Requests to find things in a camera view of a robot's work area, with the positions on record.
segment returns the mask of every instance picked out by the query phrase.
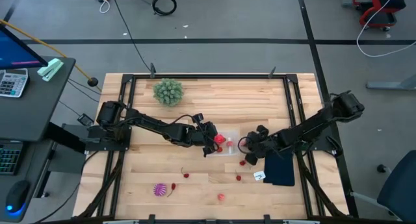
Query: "red chair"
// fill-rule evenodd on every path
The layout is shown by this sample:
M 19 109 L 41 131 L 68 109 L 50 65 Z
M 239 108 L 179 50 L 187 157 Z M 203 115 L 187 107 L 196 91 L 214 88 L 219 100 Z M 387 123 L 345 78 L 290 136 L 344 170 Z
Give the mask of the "red chair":
M 371 2 L 357 2 L 352 0 L 352 3 L 356 5 L 356 9 L 362 12 L 362 16 L 359 19 L 361 26 L 364 26 L 367 21 L 381 9 L 388 0 L 371 0 Z M 395 25 L 397 20 L 393 13 L 398 12 L 406 7 L 404 0 L 390 0 L 390 2 L 373 17 L 371 22 L 367 25 L 369 27 L 379 27 L 383 31 L 390 30 L 390 27 Z

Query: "mint green stapler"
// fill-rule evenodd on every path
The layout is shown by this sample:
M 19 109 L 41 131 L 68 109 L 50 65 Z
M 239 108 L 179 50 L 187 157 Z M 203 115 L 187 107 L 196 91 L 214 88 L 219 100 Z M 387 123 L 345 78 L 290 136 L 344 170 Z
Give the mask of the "mint green stapler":
M 50 81 L 52 77 L 59 71 L 59 69 L 64 65 L 59 59 L 54 58 L 53 60 L 47 63 L 46 67 L 42 67 L 38 70 L 38 74 L 43 77 L 44 81 Z

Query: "white cable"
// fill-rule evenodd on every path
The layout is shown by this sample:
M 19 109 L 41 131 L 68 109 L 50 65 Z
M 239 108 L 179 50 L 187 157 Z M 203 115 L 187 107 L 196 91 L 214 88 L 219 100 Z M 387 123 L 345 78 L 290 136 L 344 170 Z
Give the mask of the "white cable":
M 391 55 L 391 54 L 393 54 L 393 53 L 397 53 L 397 52 L 400 52 L 400 51 L 403 51 L 403 50 L 405 50 L 405 49 L 409 49 L 411 46 L 413 46 L 413 45 L 415 45 L 416 44 L 416 41 L 415 42 L 413 42 L 412 44 L 410 44 L 410 45 L 408 45 L 408 46 L 406 46 L 405 48 L 402 48 L 402 49 L 398 49 L 398 50 L 396 50 L 396 51 L 391 51 L 391 52 L 388 52 L 388 53 L 385 53 L 385 54 L 382 54 L 382 55 L 369 55 L 369 54 L 367 54 L 366 52 L 364 52 L 363 50 L 362 50 L 362 48 L 359 46 L 359 43 L 358 43 L 358 40 L 359 40 L 359 38 L 361 37 L 361 35 L 363 34 L 363 32 L 364 32 L 364 30 L 365 30 L 365 28 L 367 27 L 367 25 L 370 23 L 370 21 L 373 19 L 373 17 L 374 16 L 376 16 L 381 10 L 383 10 L 383 8 L 385 7 L 385 6 L 387 6 L 387 4 L 389 4 L 389 2 L 390 2 L 390 0 L 387 0 L 387 2 L 385 2 L 385 4 L 384 4 L 384 6 L 382 6 L 374 15 L 372 15 L 371 17 L 370 17 L 370 19 L 369 20 L 367 20 L 367 22 L 366 22 L 366 24 L 364 25 L 364 27 L 363 27 L 363 29 L 361 30 L 361 32 L 358 34 L 358 37 L 357 37 L 357 46 L 358 46 L 358 49 L 365 55 L 365 56 L 369 56 L 369 57 L 371 57 L 371 58 L 380 58 L 380 57 L 383 57 L 383 56 L 387 56 L 387 55 Z
M 109 7 L 108 7 L 108 9 L 107 9 L 106 11 L 102 11 L 103 6 L 104 6 L 104 4 L 105 4 L 105 3 L 106 3 L 106 4 L 108 4 L 108 5 L 109 5 Z M 110 3 L 109 3 L 107 0 L 104 0 L 103 4 L 101 4 L 101 6 L 99 7 L 99 13 L 105 14 L 105 13 L 107 13 L 109 10 L 110 10 Z

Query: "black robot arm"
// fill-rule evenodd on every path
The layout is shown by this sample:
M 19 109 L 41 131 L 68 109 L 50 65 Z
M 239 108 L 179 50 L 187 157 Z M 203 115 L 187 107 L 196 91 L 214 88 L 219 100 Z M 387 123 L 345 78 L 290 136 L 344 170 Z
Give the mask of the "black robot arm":
M 192 121 L 197 125 L 195 127 L 184 123 L 176 123 L 179 119 L 172 123 L 165 123 L 133 108 L 127 108 L 124 120 L 119 121 L 123 109 L 125 109 L 125 105 L 116 101 L 107 101 L 101 106 L 97 122 L 106 132 L 108 138 L 122 140 L 125 126 L 134 125 L 160 134 L 172 144 L 182 147 L 202 146 L 204 156 L 217 150 L 213 140 L 218 134 L 216 128 L 210 121 L 202 123 L 202 114 L 196 114 L 195 116 L 185 114 L 179 118 L 186 116 L 192 118 Z
M 246 161 L 256 165 L 257 159 L 264 158 L 269 152 L 297 150 L 305 143 L 313 143 L 321 132 L 332 123 L 352 121 L 360 117 L 363 111 L 364 106 L 354 94 L 344 92 L 335 95 L 330 106 L 320 109 L 317 114 L 293 128 L 282 129 L 269 135 L 268 129 L 260 125 L 256 132 L 249 132 L 245 137 L 248 148 Z

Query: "blue screen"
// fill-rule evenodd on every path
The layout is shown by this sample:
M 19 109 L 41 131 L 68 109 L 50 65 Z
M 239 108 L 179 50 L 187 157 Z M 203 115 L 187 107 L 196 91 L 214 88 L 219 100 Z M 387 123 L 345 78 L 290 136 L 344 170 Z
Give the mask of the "blue screen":
M 22 67 L 28 65 L 33 67 L 40 61 L 27 52 L 22 46 L 17 44 L 13 39 L 0 31 L 0 69 Z

